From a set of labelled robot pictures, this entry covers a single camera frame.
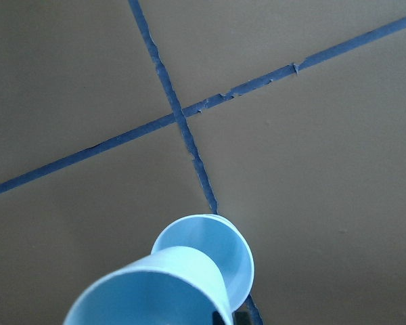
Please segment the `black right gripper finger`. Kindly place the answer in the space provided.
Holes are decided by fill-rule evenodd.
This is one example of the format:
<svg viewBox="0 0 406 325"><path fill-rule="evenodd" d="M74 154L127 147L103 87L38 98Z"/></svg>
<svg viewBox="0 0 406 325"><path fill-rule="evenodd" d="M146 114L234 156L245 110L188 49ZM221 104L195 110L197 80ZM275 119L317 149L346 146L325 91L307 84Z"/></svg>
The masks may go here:
<svg viewBox="0 0 406 325"><path fill-rule="evenodd" d="M212 314L213 325L226 325L220 313L215 311ZM237 311L233 314L233 325L253 325L250 314L246 311Z"/></svg>

